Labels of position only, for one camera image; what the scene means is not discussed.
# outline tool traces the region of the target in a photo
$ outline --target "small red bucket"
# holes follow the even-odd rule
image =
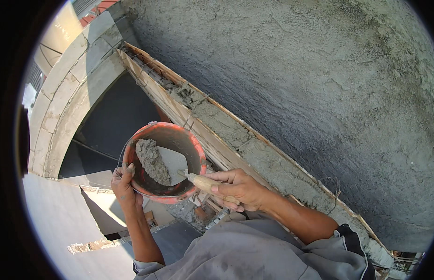
[[[191,182],[184,179],[169,190],[153,180],[142,167],[136,155],[136,143],[138,139],[153,139],[157,146],[171,149],[184,155],[187,161],[189,173],[206,173],[206,157],[203,148],[197,138],[185,128],[168,122],[152,122],[138,130],[128,141],[125,147],[123,166],[130,163],[135,165],[135,176],[132,186],[142,195],[153,201],[164,204],[175,204],[178,201],[188,199],[197,191]]]

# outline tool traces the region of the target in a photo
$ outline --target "person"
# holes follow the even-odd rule
[[[212,192],[236,212],[192,241],[184,257],[165,266],[134,192],[135,168],[117,168],[111,186],[124,212],[135,260],[135,280],[162,279],[375,279],[358,235],[317,210],[292,203],[259,184],[242,169],[206,174],[223,184]],[[298,239],[287,232],[287,227]]]

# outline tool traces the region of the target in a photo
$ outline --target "right hand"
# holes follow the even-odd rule
[[[243,169],[232,169],[228,171],[219,171],[215,173],[203,174],[215,181],[221,181],[219,186],[212,186],[211,190],[215,194],[232,195],[237,198],[241,204],[214,197],[216,202],[222,206],[231,208],[237,212],[262,210],[266,199],[274,195],[273,192],[259,184],[253,177],[245,173]]]

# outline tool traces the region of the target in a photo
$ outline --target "dirty hand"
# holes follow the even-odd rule
[[[118,167],[113,172],[111,179],[111,188],[114,195],[121,205],[122,211],[125,215],[134,213],[134,211],[142,211],[142,202],[144,199],[142,195],[136,193],[130,185],[131,178],[135,175],[135,165],[130,164],[126,169]]]
[[[221,181],[219,186],[212,186],[211,190],[219,195],[232,195],[237,198],[241,204],[220,199],[215,197],[216,201],[237,212],[262,210],[262,205],[266,199],[274,195],[273,192],[259,184],[253,177],[245,173],[242,169],[232,169],[228,171],[219,171],[215,173],[203,174],[215,181]]]

